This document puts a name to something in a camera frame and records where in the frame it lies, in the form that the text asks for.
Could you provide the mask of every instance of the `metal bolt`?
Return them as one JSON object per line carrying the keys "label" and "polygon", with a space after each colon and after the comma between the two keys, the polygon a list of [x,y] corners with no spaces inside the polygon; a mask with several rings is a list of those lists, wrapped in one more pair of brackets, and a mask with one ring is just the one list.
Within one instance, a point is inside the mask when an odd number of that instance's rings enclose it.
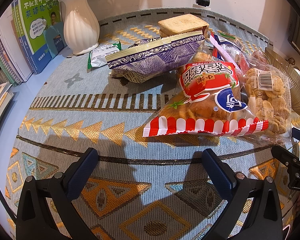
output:
{"label": "metal bolt", "polygon": [[28,177],[26,177],[26,182],[30,182],[31,180],[32,180],[32,176],[28,176]]}
{"label": "metal bolt", "polygon": [[245,178],[245,175],[241,172],[237,173],[236,176],[237,176],[238,179],[244,179]]}
{"label": "metal bolt", "polygon": [[60,179],[62,177],[63,173],[62,172],[57,172],[56,174],[54,174],[54,177],[56,179]]}
{"label": "metal bolt", "polygon": [[273,179],[272,179],[270,176],[267,176],[267,177],[266,177],[266,180],[267,180],[269,183],[272,183],[272,182],[273,182]]}

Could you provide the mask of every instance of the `gold corrugated container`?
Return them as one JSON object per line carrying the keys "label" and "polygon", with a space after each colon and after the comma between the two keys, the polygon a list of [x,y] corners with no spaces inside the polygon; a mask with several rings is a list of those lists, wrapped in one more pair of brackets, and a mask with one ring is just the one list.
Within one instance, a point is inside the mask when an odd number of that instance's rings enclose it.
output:
{"label": "gold corrugated container", "polygon": [[300,76],[293,69],[292,65],[290,65],[283,57],[275,53],[273,50],[266,48],[265,54],[270,60],[271,65],[289,77],[292,83],[292,88],[290,89],[291,107],[298,115],[300,115]]}

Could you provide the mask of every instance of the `star pattern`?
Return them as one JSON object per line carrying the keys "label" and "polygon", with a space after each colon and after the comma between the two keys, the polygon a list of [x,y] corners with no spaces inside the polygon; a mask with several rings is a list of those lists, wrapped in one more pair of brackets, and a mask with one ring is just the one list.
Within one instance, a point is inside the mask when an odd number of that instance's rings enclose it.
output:
{"label": "star pattern", "polygon": [[83,80],[83,78],[81,78],[79,76],[80,76],[80,73],[77,73],[72,78],[66,79],[65,83],[68,83],[67,88],[72,87],[75,82]]}

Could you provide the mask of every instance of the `white vase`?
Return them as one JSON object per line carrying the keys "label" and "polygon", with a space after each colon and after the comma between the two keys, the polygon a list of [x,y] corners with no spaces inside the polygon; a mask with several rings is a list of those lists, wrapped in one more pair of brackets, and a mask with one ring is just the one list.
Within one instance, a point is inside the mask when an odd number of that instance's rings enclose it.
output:
{"label": "white vase", "polygon": [[66,5],[64,36],[73,54],[81,55],[98,47],[100,26],[87,0],[59,0]]}

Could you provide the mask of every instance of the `slice of bread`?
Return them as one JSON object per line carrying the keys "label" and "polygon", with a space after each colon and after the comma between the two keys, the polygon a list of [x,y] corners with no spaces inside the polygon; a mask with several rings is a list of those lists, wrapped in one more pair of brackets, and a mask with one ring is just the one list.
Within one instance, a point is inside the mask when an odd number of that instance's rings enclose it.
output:
{"label": "slice of bread", "polygon": [[188,33],[202,30],[205,38],[207,38],[207,31],[209,24],[204,20],[192,14],[180,15],[170,19],[158,22],[160,27],[160,37],[167,37],[181,33]]}

